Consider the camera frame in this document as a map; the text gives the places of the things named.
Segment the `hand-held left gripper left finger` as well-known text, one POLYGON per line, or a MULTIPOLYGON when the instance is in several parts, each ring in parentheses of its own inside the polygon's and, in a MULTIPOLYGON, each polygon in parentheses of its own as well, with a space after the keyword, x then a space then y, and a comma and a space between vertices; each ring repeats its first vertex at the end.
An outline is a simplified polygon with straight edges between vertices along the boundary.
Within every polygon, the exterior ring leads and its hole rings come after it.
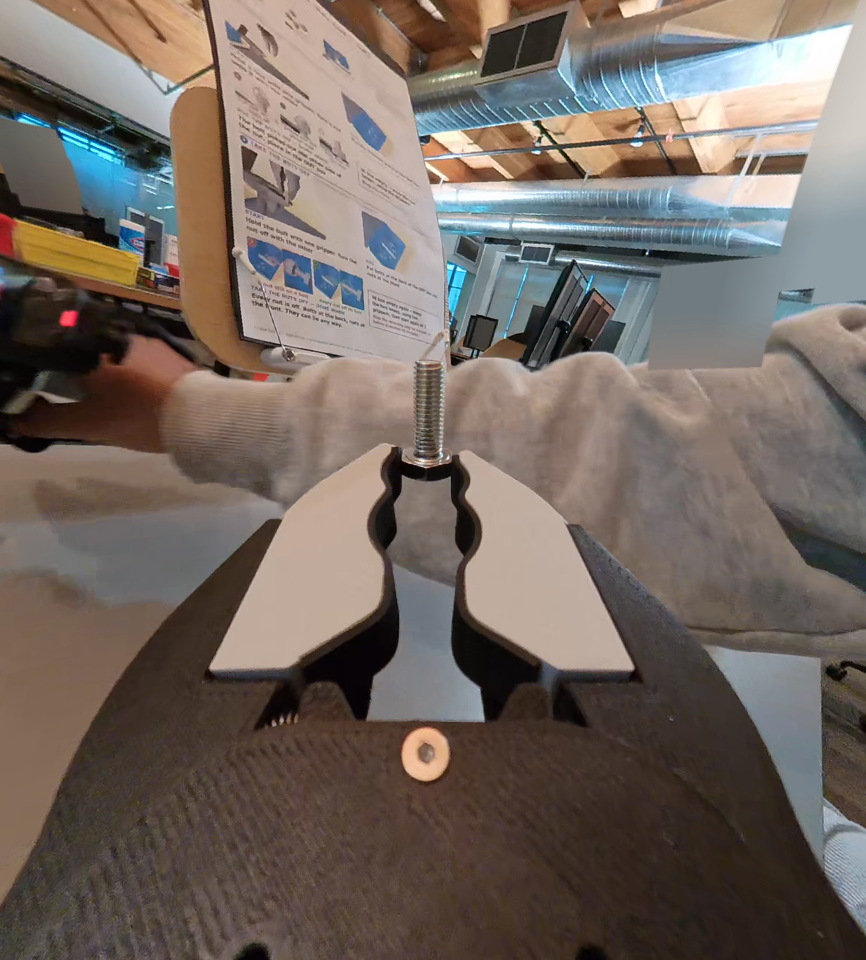
POLYGON ((401 492, 398 447, 381 443, 286 511, 209 666, 218 681, 312 684, 367 716, 399 640, 388 548, 401 492))

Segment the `silver ventilation duct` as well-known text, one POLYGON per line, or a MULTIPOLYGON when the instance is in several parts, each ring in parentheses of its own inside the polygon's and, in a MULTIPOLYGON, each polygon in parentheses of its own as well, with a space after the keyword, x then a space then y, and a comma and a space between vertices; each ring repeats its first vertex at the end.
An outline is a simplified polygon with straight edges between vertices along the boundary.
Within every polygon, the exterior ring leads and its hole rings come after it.
POLYGON ((800 174, 433 186, 445 234, 504 242, 754 258, 776 253, 800 174))
POLYGON ((765 41, 702 36, 685 26, 580 30, 553 65, 481 78, 479 64, 416 76, 408 90, 418 132, 432 136, 606 113, 735 90, 831 78, 848 23, 765 41))

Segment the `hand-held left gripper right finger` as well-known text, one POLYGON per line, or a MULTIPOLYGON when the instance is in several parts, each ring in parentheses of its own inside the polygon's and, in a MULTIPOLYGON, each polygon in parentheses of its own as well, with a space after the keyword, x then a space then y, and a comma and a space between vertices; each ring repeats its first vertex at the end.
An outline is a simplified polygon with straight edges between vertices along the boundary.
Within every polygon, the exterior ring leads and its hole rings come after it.
POLYGON ((633 679, 635 666, 570 525, 539 494, 469 451, 451 480, 456 573, 452 653, 487 721, 534 685, 633 679))

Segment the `stack of yellow bins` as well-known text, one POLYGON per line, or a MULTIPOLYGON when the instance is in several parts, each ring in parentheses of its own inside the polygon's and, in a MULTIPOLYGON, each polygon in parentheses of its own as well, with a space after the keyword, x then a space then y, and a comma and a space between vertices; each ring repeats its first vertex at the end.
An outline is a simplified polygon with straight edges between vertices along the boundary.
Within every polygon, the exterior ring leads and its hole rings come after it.
POLYGON ((12 223, 14 253, 27 264, 98 282, 137 284, 140 258, 135 253, 48 226, 22 220, 12 223))

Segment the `black monitor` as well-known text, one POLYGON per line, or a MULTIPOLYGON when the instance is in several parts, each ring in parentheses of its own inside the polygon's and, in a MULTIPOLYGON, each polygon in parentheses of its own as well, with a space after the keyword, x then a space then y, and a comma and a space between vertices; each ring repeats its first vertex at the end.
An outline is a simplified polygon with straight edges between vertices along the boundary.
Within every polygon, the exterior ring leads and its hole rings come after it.
POLYGON ((527 369, 538 370, 559 357, 583 306, 590 282, 590 276, 575 258, 563 267, 544 308, 542 321, 522 356, 527 369))
POLYGON ((560 357, 588 353, 600 334, 612 319, 615 308, 594 287, 583 296, 583 300, 572 320, 566 342, 560 357))

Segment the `person's right hand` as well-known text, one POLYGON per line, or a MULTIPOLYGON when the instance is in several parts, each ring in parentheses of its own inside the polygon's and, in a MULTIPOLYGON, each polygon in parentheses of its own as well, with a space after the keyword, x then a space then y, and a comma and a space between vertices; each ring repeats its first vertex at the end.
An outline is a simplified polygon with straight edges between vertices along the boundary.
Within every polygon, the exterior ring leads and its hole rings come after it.
POLYGON ((105 359, 84 379, 79 401, 38 400, 14 428, 30 438, 164 453, 160 422, 166 403, 175 385, 198 369, 166 343, 135 335, 121 362, 105 359))

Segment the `metal air vent box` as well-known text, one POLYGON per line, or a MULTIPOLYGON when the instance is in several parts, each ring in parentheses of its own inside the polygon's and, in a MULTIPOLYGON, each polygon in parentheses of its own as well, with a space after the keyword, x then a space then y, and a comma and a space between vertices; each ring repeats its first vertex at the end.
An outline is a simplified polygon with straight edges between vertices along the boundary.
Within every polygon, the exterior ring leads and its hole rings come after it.
POLYGON ((572 97, 567 42, 588 28, 588 18, 576 1, 492 28, 476 93, 495 110, 572 97))

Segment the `printed instruction sheet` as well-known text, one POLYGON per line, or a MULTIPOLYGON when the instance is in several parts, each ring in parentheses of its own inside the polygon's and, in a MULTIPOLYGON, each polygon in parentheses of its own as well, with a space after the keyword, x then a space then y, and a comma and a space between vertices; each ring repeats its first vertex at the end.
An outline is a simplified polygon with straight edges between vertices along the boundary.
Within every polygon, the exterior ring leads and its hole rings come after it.
POLYGON ((413 363, 448 317, 405 80, 320 2, 203 9, 242 338, 301 362, 413 363))

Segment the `person's right forearm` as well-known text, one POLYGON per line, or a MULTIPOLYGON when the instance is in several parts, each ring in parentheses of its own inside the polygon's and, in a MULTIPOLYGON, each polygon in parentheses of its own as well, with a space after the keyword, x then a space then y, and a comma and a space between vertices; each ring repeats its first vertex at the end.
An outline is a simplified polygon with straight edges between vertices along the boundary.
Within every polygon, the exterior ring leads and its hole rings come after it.
MULTIPOLYGON (((195 482, 291 506, 413 434, 403 363, 286 384, 181 378, 160 418, 195 482)), ((866 306, 773 326, 762 364, 649 370, 596 352, 455 368, 445 442, 582 526, 702 641, 866 662, 866 306)))

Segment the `steel bolt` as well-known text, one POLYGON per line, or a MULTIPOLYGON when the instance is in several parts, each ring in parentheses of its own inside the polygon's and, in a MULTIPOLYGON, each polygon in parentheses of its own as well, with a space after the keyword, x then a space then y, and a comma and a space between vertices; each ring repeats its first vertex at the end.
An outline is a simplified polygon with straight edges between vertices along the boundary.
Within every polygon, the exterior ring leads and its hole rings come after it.
POLYGON ((446 370, 442 362, 418 359, 414 365, 414 439, 400 450, 403 476, 421 482, 448 478, 452 453, 444 445, 446 370))

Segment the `grey desk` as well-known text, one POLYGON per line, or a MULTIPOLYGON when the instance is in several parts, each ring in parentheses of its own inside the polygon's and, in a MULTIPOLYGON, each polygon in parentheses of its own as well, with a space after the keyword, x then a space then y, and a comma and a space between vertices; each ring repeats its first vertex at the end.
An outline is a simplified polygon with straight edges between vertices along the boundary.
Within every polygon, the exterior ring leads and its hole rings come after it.
MULTIPOLYGON (((281 510, 188 482, 164 457, 0 445, 0 901, 114 683, 164 619, 281 510)), ((394 568, 401 632, 369 718, 483 719, 454 664, 452 590, 394 568)), ((822 861, 821 669, 711 648, 822 861)))

